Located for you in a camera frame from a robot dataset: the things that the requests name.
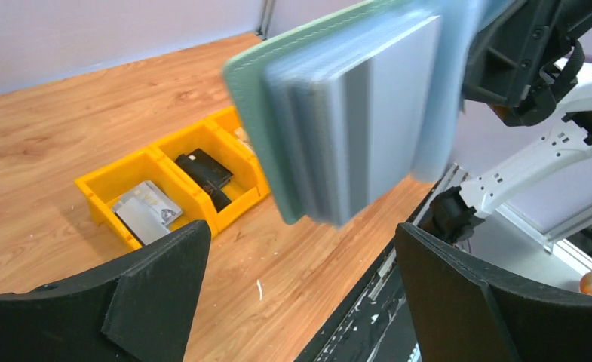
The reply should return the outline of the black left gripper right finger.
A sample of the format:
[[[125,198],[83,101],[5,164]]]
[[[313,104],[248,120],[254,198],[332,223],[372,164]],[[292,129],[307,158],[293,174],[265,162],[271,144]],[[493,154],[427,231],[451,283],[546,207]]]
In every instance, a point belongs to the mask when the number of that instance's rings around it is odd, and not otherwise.
[[[464,253],[403,222],[394,246],[424,361],[592,361],[592,296]]]

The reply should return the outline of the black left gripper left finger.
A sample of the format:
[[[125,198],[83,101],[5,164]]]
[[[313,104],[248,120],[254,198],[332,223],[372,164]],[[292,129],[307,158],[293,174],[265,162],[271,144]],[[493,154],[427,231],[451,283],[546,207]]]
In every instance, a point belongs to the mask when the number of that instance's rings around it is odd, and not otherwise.
[[[210,242],[198,220],[80,274],[0,294],[0,361],[181,361]]]

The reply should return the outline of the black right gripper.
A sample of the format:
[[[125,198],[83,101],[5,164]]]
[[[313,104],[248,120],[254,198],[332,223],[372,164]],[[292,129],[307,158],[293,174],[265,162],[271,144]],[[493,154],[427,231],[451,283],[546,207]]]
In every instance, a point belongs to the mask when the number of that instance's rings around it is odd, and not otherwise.
[[[508,127],[531,127],[579,87],[579,41],[592,1],[514,1],[469,47],[465,99],[487,104]]]

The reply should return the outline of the gold credit card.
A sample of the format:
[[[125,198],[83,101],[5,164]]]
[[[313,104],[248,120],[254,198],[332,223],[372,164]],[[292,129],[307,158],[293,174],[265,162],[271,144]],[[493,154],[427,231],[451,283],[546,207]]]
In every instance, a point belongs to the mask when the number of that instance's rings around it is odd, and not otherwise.
[[[237,137],[238,141],[245,146],[247,149],[249,149],[252,153],[254,153],[252,146],[250,145],[250,140],[248,138],[248,135],[245,131],[245,129],[243,129],[242,127],[238,127],[234,130],[234,134]]]

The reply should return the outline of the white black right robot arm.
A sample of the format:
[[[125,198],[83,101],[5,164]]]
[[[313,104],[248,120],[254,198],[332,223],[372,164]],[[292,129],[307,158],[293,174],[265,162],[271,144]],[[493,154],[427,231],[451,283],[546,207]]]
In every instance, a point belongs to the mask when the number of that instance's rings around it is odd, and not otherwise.
[[[592,158],[592,63],[581,37],[592,1],[512,1],[468,46],[463,95],[508,127],[561,121],[487,172],[434,197],[422,229],[455,244],[506,200],[569,165]]]

